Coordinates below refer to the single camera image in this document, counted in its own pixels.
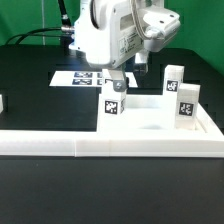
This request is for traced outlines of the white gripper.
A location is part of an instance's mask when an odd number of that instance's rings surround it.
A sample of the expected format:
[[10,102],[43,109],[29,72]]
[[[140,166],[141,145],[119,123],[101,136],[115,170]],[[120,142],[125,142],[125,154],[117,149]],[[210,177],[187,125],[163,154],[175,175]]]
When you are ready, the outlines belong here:
[[180,16],[163,0],[80,0],[79,50],[93,67],[109,71],[115,92],[127,89],[123,69],[135,55],[134,72],[148,72],[148,52],[158,52],[176,35]]

